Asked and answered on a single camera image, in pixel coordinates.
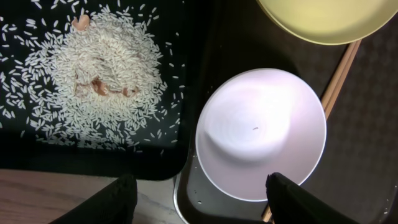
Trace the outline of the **pink white bowl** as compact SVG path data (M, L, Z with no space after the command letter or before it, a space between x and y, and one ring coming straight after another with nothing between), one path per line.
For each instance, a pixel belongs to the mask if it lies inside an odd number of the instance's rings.
M208 180L247 202L267 200L272 173L304 183L325 143L319 97L301 78L276 68L249 70L224 82L203 107L195 132Z

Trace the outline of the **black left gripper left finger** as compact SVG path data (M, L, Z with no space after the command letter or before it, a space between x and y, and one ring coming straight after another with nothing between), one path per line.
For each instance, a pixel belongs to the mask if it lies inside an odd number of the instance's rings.
M136 205L137 180L126 174L50 223L132 224Z

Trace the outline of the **rice food waste pile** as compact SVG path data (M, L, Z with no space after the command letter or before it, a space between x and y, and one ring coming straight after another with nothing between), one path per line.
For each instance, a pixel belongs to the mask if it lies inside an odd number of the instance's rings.
M187 9L2 1L1 148L179 148Z

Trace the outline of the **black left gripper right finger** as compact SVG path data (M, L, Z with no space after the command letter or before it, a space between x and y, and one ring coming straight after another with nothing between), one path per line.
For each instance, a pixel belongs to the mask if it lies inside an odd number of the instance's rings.
M267 176L266 194L275 224L356 224L286 176Z

